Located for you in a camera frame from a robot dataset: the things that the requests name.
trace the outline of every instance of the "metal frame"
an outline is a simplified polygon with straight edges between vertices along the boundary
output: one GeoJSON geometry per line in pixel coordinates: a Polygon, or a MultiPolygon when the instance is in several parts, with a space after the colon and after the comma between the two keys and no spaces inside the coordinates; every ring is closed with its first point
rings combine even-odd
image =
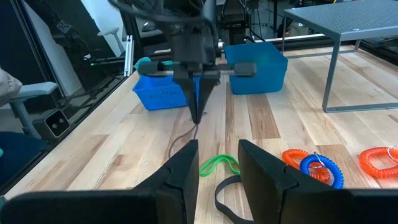
{"type": "MultiPolygon", "coordinates": [[[[284,16],[284,30],[286,30],[286,19],[287,16],[284,16]]],[[[285,36],[286,32],[283,32],[282,36],[282,54],[284,54],[285,47],[285,36]]],[[[359,49],[359,45],[361,40],[356,40],[354,50],[343,50],[340,51],[341,39],[334,40],[333,51],[325,52],[325,53],[315,53],[315,54],[305,54],[305,55],[293,55],[288,56],[287,58],[302,58],[302,57],[315,57],[315,56],[324,56],[331,55],[328,78],[326,80],[325,92],[323,94],[322,108],[326,113],[336,113],[336,112],[348,112],[348,111],[364,111],[364,110],[380,110],[380,109],[392,109],[398,108],[398,103],[378,103],[371,105],[354,105],[354,106],[335,106],[328,107],[330,92],[331,92],[331,84],[333,83],[333,77],[335,76],[335,68],[337,64],[337,59],[339,54],[347,54],[347,53],[355,53],[359,49]]]]}

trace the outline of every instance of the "white wall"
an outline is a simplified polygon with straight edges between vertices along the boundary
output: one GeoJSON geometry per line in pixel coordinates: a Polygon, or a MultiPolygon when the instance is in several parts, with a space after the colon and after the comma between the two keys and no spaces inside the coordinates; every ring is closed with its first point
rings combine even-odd
{"type": "MultiPolygon", "coordinates": [[[[90,13],[90,16],[94,19],[95,24],[101,32],[106,32],[118,27],[118,37],[120,40],[122,39],[122,17],[119,11],[115,9],[112,5],[110,5],[108,0],[81,0],[81,2],[86,7],[88,13],[90,13]]],[[[119,56],[121,52],[114,36],[107,35],[104,38],[111,47],[115,56],[119,56]]],[[[123,47],[126,49],[126,43],[122,42],[122,44],[123,47]]]]}
{"type": "Polygon", "coordinates": [[[51,36],[47,24],[33,11],[25,2],[25,7],[29,13],[30,19],[37,31],[37,35],[44,47],[44,50],[53,66],[62,90],[67,96],[81,88],[81,83],[73,70],[73,67],[66,55],[63,47],[58,45],[51,36]]]}

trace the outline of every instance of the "black strap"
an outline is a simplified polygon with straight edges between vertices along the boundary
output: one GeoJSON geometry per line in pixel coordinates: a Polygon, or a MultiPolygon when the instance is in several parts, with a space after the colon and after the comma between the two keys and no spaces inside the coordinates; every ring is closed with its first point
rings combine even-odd
{"type": "Polygon", "coordinates": [[[231,177],[228,177],[227,179],[223,180],[216,188],[216,193],[214,195],[214,201],[216,204],[216,208],[224,213],[234,224],[254,224],[254,221],[251,220],[245,220],[237,215],[235,215],[234,212],[231,211],[226,205],[220,203],[217,200],[217,195],[218,193],[223,190],[226,186],[229,184],[235,184],[235,183],[240,183],[242,182],[241,176],[240,175],[233,175],[231,177]]]}

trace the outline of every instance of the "orange coiled keychain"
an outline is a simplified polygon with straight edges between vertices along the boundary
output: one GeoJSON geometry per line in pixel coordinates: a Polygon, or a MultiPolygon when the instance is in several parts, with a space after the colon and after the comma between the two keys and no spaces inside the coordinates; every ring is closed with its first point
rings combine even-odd
{"type": "MultiPolygon", "coordinates": [[[[298,165],[293,158],[304,159],[309,155],[310,154],[308,152],[301,149],[289,149],[282,153],[282,160],[286,162],[288,165],[300,170],[300,165],[298,165]]],[[[319,162],[313,162],[311,163],[311,166],[318,167],[321,166],[321,164],[319,162]]],[[[330,180],[329,171],[325,167],[317,168],[316,173],[311,172],[310,176],[324,183],[329,183],[330,180]]]]}
{"type": "Polygon", "coordinates": [[[377,169],[374,167],[371,162],[370,158],[374,156],[390,156],[390,158],[397,162],[398,159],[398,150],[390,150],[391,147],[375,147],[372,149],[368,149],[363,151],[359,155],[359,165],[361,166],[362,170],[365,173],[371,175],[372,177],[376,178],[390,178],[398,176],[398,166],[394,166],[387,169],[377,169]]]}

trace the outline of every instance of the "green rubber band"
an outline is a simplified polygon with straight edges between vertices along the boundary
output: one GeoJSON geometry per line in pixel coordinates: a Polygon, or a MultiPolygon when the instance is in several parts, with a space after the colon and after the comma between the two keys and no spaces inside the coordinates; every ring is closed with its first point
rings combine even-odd
{"type": "Polygon", "coordinates": [[[214,171],[214,169],[216,168],[216,166],[217,166],[220,162],[226,162],[227,165],[229,166],[230,171],[231,171],[233,174],[235,174],[235,175],[236,175],[236,174],[240,174],[241,171],[235,170],[235,169],[232,167],[231,161],[232,161],[233,163],[235,163],[236,165],[239,165],[239,163],[237,162],[237,160],[236,160],[233,156],[226,155],[226,154],[220,154],[220,155],[218,155],[218,156],[215,156],[215,157],[209,159],[209,160],[200,168],[200,170],[199,170],[199,175],[200,175],[201,177],[206,177],[206,176],[210,175],[210,174],[214,171]]]}

